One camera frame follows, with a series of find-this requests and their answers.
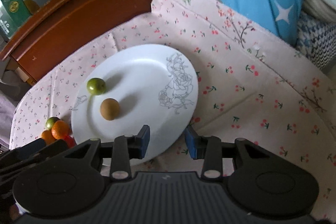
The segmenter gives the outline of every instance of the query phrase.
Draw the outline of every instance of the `red fruit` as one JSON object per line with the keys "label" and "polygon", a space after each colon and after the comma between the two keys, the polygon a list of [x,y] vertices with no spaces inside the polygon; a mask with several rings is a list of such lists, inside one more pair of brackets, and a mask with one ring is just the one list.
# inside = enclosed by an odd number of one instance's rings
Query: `red fruit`
{"label": "red fruit", "polygon": [[65,140],[69,148],[74,147],[76,145],[75,140],[69,135],[65,136],[63,140]]}

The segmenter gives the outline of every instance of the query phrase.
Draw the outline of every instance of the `orange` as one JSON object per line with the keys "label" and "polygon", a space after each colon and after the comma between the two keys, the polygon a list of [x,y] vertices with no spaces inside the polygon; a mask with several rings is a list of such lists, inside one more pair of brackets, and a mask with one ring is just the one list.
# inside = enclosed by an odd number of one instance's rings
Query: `orange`
{"label": "orange", "polygon": [[70,127],[67,125],[66,122],[59,120],[54,123],[51,133],[55,139],[64,139],[65,136],[68,136],[70,133]]}
{"label": "orange", "polygon": [[56,141],[56,139],[51,134],[51,130],[45,130],[41,134],[41,138],[45,141],[46,145],[49,145]]}

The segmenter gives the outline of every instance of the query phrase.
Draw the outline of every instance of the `pink tablecloth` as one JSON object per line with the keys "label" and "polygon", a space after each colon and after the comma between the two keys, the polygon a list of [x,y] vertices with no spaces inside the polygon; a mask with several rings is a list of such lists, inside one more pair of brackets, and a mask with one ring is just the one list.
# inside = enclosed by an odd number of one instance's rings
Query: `pink tablecloth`
{"label": "pink tablecloth", "polygon": [[[10,147],[39,137],[46,119],[70,122],[87,75],[119,50],[160,43],[194,65],[199,100],[190,122],[223,141],[247,138],[311,172],[320,195],[318,218],[336,221],[336,88],[299,52],[216,0],[153,0],[152,13],[122,24],[69,56],[19,103]],[[200,171],[183,137],[136,170]],[[224,174],[233,172],[223,160]]]}

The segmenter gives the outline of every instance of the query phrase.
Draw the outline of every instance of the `green lime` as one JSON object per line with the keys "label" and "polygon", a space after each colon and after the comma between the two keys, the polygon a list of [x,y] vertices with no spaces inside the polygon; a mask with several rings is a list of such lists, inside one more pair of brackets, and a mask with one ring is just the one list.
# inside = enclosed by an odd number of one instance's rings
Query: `green lime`
{"label": "green lime", "polygon": [[50,117],[50,118],[45,122],[45,129],[46,129],[46,130],[50,130],[50,129],[52,129],[54,123],[56,123],[57,121],[59,121],[59,118],[57,118],[57,117]]}
{"label": "green lime", "polygon": [[106,91],[106,83],[103,79],[92,78],[88,80],[86,88],[92,95],[101,95]]}

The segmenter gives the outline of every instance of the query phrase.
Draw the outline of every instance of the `table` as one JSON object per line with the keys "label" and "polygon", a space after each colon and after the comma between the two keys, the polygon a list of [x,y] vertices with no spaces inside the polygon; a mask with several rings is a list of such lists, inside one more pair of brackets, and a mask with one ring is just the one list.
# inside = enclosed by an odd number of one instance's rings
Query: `table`
{"label": "table", "polygon": [[[145,43],[174,47],[193,64],[199,100],[190,124],[199,134],[247,138],[311,172],[320,185],[313,216],[336,221],[335,86],[299,52],[216,0],[153,0],[151,13],[70,55],[19,103],[10,147],[38,138],[50,116],[70,122],[86,76],[112,54]],[[200,172],[201,166],[181,136],[132,171]],[[223,160],[223,172],[233,172],[230,160]]]}

